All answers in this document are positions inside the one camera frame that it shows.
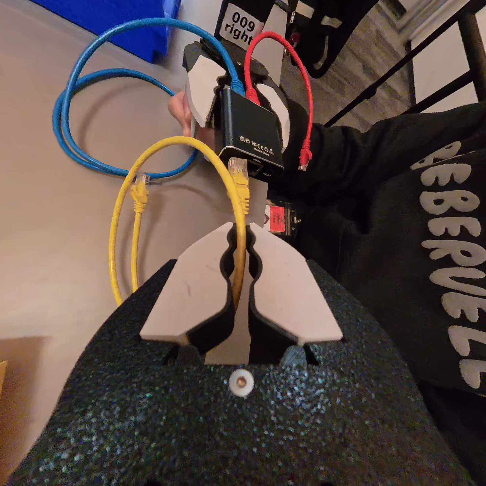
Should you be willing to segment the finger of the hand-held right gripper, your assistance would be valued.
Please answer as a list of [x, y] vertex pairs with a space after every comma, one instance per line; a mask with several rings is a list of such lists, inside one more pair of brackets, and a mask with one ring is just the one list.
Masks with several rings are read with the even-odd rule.
[[258, 84], [258, 91], [269, 102], [271, 110], [275, 112], [281, 126], [282, 148], [286, 148], [290, 138], [290, 117], [284, 96], [278, 87]]
[[214, 60], [199, 56], [187, 73], [186, 96], [191, 110], [191, 129], [208, 126], [216, 103], [219, 81], [227, 75]]

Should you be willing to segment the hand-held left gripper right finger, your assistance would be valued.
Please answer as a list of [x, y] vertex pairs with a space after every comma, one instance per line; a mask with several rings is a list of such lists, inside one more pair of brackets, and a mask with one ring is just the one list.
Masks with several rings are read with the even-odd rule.
[[247, 226], [249, 362], [279, 362], [292, 346], [343, 339], [306, 259], [255, 223]]

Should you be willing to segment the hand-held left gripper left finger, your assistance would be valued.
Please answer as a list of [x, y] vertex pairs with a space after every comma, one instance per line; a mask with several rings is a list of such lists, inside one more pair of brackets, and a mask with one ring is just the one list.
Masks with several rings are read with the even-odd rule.
[[236, 225], [227, 222], [196, 241], [176, 261], [140, 331], [147, 341], [192, 345], [201, 355], [233, 332]]

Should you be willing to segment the black network splitter box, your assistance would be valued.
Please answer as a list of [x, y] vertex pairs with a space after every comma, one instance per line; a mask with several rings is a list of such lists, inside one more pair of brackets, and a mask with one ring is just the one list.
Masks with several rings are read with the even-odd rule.
[[224, 87], [214, 109], [215, 152], [226, 166], [246, 160], [249, 177], [269, 183], [284, 171], [279, 126], [274, 112]]

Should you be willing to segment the person's right forearm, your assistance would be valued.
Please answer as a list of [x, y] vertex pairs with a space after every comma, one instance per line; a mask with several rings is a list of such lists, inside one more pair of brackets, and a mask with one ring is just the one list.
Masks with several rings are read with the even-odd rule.
[[485, 102], [439, 113], [400, 115], [368, 131], [314, 123], [312, 159], [305, 171], [298, 156], [306, 134], [307, 112], [288, 99], [290, 139], [284, 173], [271, 183], [281, 196], [310, 205], [373, 187], [410, 168], [423, 168], [468, 150], [485, 149]]

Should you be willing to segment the person's right hand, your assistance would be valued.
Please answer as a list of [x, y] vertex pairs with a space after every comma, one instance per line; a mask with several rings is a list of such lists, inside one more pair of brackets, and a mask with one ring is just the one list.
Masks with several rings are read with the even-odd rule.
[[185, 91], [180, 91], [168, 101], [168, 110], [182, 128], [182, 135], [200, 140], [214, 149], [215, 132], [211, 127], [202, 127], [195, 121]]

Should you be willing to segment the red badge card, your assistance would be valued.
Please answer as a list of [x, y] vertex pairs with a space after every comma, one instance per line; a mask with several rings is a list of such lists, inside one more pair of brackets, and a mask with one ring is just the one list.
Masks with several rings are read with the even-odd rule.
[[301, 224], [301, 211], [289, 202], [266, 201], [264, 229], [275, 236], [290, 241]]

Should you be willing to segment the large blue plastic bin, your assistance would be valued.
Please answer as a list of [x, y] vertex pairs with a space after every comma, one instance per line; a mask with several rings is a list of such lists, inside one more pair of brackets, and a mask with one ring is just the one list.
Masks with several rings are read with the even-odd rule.
[[[178, 18], [181, 1], [33, 1], [50, 12], [100, 35], [128, 21], [143, 18]], [[168, 51], [169, 27], [141, 27], [118, 34], [111, 43], [154, 63]]]

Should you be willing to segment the black metal frame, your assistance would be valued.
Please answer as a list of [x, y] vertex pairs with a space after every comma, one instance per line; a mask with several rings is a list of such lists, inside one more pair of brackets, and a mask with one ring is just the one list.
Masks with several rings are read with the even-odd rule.
[[325, 127], [330, 127], [345, 115], [351, 112], [356, 106], [361, 104], [365, 100], [371, 99], [386, 81], [388, 81], [394, 74], [396, 74], [403, 67], [411, 65], [412, 60], [424, 51], [429, 45], [437, 40], [442, 34], [446, 32], [454, 24], [458, 25], [461, 41], [465, 51], [465, 56], [469, 66], [469, 70], [459, 77], [453, 79], [445, 86], [438, 89], [436, 92], [430, 94], [424, 100], [416, 102], [415, 86], [413, 78], [413, 67], [409, 69], [409, 81], [411, 86], [411, 105], [404, 114], [422, 113], [426, 109], [432, 107], [438, 102], [444, 100], [446, 97], [456, 93], [458, 90], [466, 87], [469, 84], [473, 84], [478, 101], [485, 101], [485, 48], [483, 44], [483, 38], [481, 36], [479, 25], [477, 22], [476, 14], [485, 7], [485, 1], [469, 1], [463, 7], [461, 7], [456, 13], [454, 13], [447, 21], [445, 21], [440, 27], [434, 30], [429, 36], [427, 36], [416, 47], [411, 48], [411, 42], [407, 42], [407, 54], [396, 65], [389, 69], [383, 76], [377, 81], [373, 82], [362, 93], [360, 93], [353, 101], [340, 110], [335, 116], [333, 116], [326, 124]]

